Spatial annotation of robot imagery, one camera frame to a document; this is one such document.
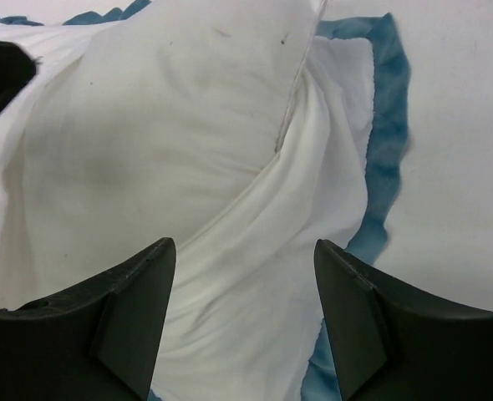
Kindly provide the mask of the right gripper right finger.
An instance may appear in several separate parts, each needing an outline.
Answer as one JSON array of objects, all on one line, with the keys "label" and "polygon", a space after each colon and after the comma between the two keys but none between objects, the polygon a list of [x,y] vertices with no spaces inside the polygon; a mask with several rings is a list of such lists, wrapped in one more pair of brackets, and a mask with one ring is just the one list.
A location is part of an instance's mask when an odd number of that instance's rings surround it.
[{"label": "right gripper right finger", "polygon": [[411,286],[331,241],[314,251],[345,400],[493,400],[493,312]]}]

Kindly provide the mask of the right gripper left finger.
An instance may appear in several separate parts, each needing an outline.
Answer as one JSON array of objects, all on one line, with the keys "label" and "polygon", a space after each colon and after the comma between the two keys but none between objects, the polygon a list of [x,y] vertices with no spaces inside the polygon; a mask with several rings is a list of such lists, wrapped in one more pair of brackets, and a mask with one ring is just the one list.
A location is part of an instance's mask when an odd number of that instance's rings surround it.
[{"label": "right gripper left finger", "polygon": [[0,309],[0,400],[145,400],[175,274],[164,238],[19,309]]}]

